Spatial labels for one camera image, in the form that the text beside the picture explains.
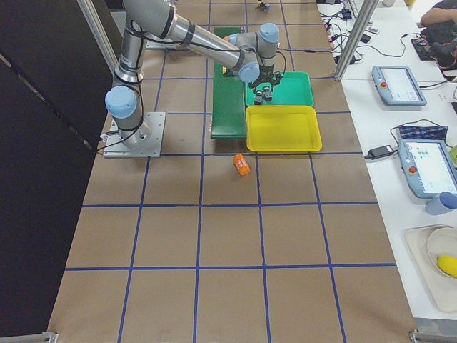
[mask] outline person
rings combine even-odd
[[[450,43],[457,34],[457,0],[443,0],[433,6],[421,18],[421,25],[425,27],[422,34],[428,44]]]

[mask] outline blue joint cap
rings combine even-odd
[[[135,92],[125,86],[113,87],[106,93],[105,105],[114,118],[128,118],[136,109]]]
[[[236,37],[237,37],[237,36],[238,36],[238,34],[230,34],[230,35],[228,36],[228,42],[229,42],[230,44],[235,45]]]
[[[258,32],[260,33],[260,36],[269,43],[279,42],[279,28],[273,23],[266,23],[260,26]]]
[[[260,76],[260,69],[257,62],[249,62],[243,65],[238,72],[242,82],[254,82]]]

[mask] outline orange cylinder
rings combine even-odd
[[[240,175],[246,175],[251,172],[251,168],[249,168],[248,162],[246,162],[242,154],[233,156],[233,162]]]

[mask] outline black wall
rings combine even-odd
[[[121,37],[94,0],[116,53]],[[76,0],[1,0],[0,337],[47,331],[94,153],[111,72]],[[40,100],[18,77],[46,99]]]

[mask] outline yellow tray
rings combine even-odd
[[[249,106],[247,147],[258,152],[316,152],[322,149],[311,106]]]

